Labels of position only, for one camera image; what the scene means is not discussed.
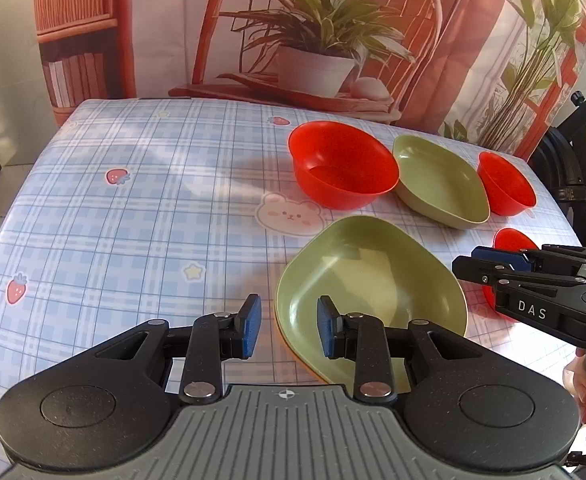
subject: blue gripper pad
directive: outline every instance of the blue gripper pad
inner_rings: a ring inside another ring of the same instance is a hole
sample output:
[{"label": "blue gripper pad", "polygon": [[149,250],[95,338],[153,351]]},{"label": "blue gripper pad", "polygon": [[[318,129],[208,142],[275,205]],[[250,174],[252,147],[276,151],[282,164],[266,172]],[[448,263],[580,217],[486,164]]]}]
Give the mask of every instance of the blue gripper pad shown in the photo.
[{"label": "blue gripper pad", "polygon": [[533,265],[529,262],[524,254],[513,253],[511,251],[502,251],[491,247],[476,247],[471,253],[471,257],[479,260],[488,260],[500,264],[510,265],[513,270],[527,270],[531,272]]},{"label": "blue gripper pad", "polygon": [[322,298],[317,300],[317,330],[320,333],[320,341],[324,356],[331,357],[334,351],[334,341],[332,332],[332,319],[330,318],[329,309]]},{"label": "blue gripper pad", "polygon": [[244,339],[243,348],[244,358],[248,359],[252,356],[257,343],[257,336],[260,333],[260,326],[262,325],[262,299],[257,294],[251,294],[246,298],[246,302],[242,309],[248,308],[249,313],[244,320]]}]

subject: tablecloth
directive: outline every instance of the tablecloth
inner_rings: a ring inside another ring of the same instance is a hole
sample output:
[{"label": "tablecloth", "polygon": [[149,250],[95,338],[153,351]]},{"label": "tablecloth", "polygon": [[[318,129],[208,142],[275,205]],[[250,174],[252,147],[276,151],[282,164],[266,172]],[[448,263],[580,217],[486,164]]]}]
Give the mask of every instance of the tablecloth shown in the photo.
[{"label": "tablecloth", "polygon": [[[460,231],[408,209],[394,193],[362,210],[307,207],[295,226],[273,224],[272,201],[308,204],[292,171],[288,134],[332,119],[389,148],[400,135],[436,142],[477,165],[481,148],[329,114],[223,100],[84,102],[42,152],[0,230],[0,397],[13,384],[129,329],[161,317],[171,326],[236,311],[260,294],[253,357],[224,363],[227,383],[312,384],[279,335],[273,301],[286,263],[337,218],[366,214],[397,225],[446,265],[515,227],[537,244],[577,245],[552,197],[524,161],[509,159],[537,193],[513,218],[491,216]],[[466,335],[559,380],[573,348],[486,306],[463,284]],[[176,391],[182,362],[168,390]],[[0,445],[0,472],[8,465]]]}]

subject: green dish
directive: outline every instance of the green dish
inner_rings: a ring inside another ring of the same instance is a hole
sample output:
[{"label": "green dish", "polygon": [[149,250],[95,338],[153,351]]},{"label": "green dish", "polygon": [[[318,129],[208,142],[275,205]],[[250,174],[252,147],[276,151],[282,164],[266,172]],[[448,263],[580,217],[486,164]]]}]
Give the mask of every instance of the green dish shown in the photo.
[{"label": "green dish", "polygon": [[[328,294],[341,314],[362,312],[386,326],[428,319],[464,335],[466,299],[448,270],[404,231],[379,218],[337,220],[304,247],[279,280],[275,314],[285,341],[315,373],[351,390],[355,363],[324,357],[317,299]],[[393,359],[395,385],[410,390],[403,359]]]},{"label": "green dish", "polygon": [[395,192],[411,209],[457,229],[489,219],[484,184],[463,158],[426,139],[401,136],[393,143],[400,167]]}]

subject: strawberry print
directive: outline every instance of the strawberry print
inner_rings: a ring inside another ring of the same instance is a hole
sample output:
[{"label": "strawberry print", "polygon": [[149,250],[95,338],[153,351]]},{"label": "strawberry print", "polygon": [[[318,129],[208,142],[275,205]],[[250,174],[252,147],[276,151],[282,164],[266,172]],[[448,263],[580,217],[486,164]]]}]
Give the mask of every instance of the strawberry print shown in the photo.
[{"label": "strawberry print", "polygon": [[14,305],[26,293],[26,276],[21,272],[17,273],[6,287],[6,301]]},{"label": "strawberry print", "polygon": [[270,122],[276,124],[277,126],[286,126],[287,124],[291,123],[291,121],[285,119],[284,117],[271,117]]},{"label": "strawberry print", "polygon": [[109,170],[106,172],[106,182],[112,184],[113,186],[120,186],[124,184],[131,176],[128,174],[127,170],[123,168],[115,168],[114,170]]}]

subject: plant pot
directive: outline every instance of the plant pot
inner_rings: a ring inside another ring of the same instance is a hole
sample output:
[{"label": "plant pot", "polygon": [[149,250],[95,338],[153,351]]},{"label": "plant pot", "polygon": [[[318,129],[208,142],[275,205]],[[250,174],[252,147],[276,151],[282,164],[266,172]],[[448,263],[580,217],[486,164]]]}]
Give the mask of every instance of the plant pot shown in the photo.
[{"label": "plant pot", "polygon": [[320,97],[335,97],[355,66],[355,60],[280,46],[278,65],[280,88]]}]

